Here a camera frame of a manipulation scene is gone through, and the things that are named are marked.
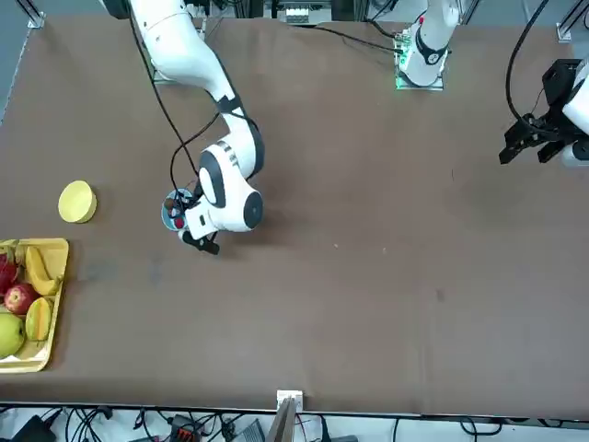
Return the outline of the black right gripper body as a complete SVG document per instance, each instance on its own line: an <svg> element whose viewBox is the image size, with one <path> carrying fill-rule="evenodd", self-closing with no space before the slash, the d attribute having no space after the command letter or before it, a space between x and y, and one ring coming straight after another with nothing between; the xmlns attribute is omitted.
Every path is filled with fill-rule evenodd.
<svg viewBox="0 0 589 442"><path fill-rule="evenodd" d="M183 243L212 255L217 255L220 250L219 245L215 242L216 236L217 233L214 232L210 236L195 239L188 229L183 229L179 232L179 238Z"/></svg>

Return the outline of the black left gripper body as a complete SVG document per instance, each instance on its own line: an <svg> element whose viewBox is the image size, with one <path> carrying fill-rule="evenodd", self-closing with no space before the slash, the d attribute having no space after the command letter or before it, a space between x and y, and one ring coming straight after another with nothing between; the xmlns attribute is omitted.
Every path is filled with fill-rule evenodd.
<svg viewBox="0 0 589 442"><path fill-rule="evenodd" d="M563 113L563 107L572 96L577 67L580 63L580 59L557 59L542 76L549 109L537 119L538 127L569 141L581 136L580 130Z"/></svg>

